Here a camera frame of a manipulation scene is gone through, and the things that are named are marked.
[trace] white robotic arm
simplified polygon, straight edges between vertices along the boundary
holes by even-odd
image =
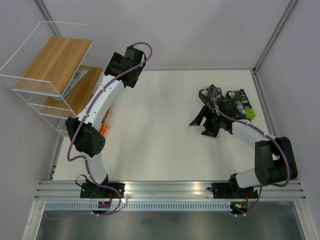
[[[78,114],[77,118],[83,119],[84,116],[87,115],[87,109],[92,103],[93,99],[95,99],[95,97],[101,90],[104,90],[104,86],[107,83],[109,83],[113,78],[114,76],[111,75],[103,77],[99,88],[97,89],[87,106],[82,110],[82,112]],[[122,81],[112,82],[94,103],[90,111],[90,114],[85,118],[84,124],[92,124],[92,127],[99,131],[101,121],[103,120],[107,110],[110,108],[111,104],[114,102],[114,100],[122,92],[123,89],[125,89],[125,85]],[[88,154],[84,152],[81,152],[81,155],[86,157],[91,174],[94,176],[94,179],[99,184],[101,184],[107,176],[106,170],[103,165],[101,152],[97,155],[94,155],[93,157],[90,157]]]
[[[134,48],[136,45],[148,46],[149,56],[146,57],[143,51]],[[120,92],[127,86],[135,87],[141,71],[151,56],[152,48],[146,42],[137,42],[127,47],[124,56],[115,52],[90,102],[76,118],[69,117],[65,123],[71,140],[67,159],[70,162],[75,159],[84,159],[90,175],[89,180],[96,185],[108,181],[101,155],[106,142],[99,133],[101,121]],[[72,145],[75,145],[81,155],[70,157]]]

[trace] robotic arm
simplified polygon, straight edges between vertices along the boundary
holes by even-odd
[[[289,182],[298,176],[290,140],[286,137],[266,134],[250,124],[250,121],[239,112],[236,101],[226,100],[223,96],[217,99],[217,89],[219,88],[213,91],[215,97],[212,97],[212,102],[203,100],[205,106],[190,126],[199,126],[202,119],[206,118],[205,131],[202,135],[216,138],[219,130],[224,129],[241,138],[255,150],[254,168],[230,176],[231,192],[236,193],[241,189],[271,184],[285,187],[286,184],[277,185],[276,183]]]
[[[145,44],[150,48],[150,55],[146,58],[143,51],[134,48],[134,45]],[[69,117],[66,121],[66,128],[71,140],[71,146],[75,145],[81,155],[68,160],[71,162],[76,158],[85,159],[90,179],[94,184],[107,184],[108,175],[103,166],[101,151],[105,146],[106,139],[99,133],[101,121],[122,90],[129,86],[134,88],[138,77],[146,62],[152,55],[151,47],[144,42],[138,42],[126,49],[122,56],[115,52],[107,66],[102,82],[87,106],[76,118]]]

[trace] wire shelf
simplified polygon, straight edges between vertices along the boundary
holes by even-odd
[[[38,105],[30,103],[30,106],[33,107],[39,114],[51,117],[65,118],[74,117],[74,114],[69,109],[57,108],[52,106]]]
[[[89,66],[102,70],[91,39],[87,25],[41,21],[0,68],[0,79],[63,135],[68,135],[66,119],[76,116],[74,109],[77,106],[74,103],[77,101],[74,101],[73,94],[68,98],[71,105],[62,95],[77,69],[82,65],[83,68]],[[91,72],[87,75],[92,76],[93,68],[89,69]],[[49,97],[54,97],[56,101],[48,102]]]
[[[50,81],[25,77],[0,75],[0,78],[13,90],[59,97],[59,93]]]

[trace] green label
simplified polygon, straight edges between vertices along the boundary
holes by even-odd
[[[254,117],[256,116],[256,113],[253,109],[245,109],[245,114],[246,114],[246,117],[250,120],[254,119]]]

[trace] gray wall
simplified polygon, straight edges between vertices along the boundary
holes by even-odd
[[[299,1],[259,75],[278,133],[290,138],[320,227],[320,1]]]
[[[289,0],[43,0],[53,19],[87,24],[105,68],[146,41],[146,69],[249,68]]]
[[[33,0],[2,0],[0,67],[42,20]],[[58,134],[0,82],[0,239],[21,239],[40,179],[48,175]]]

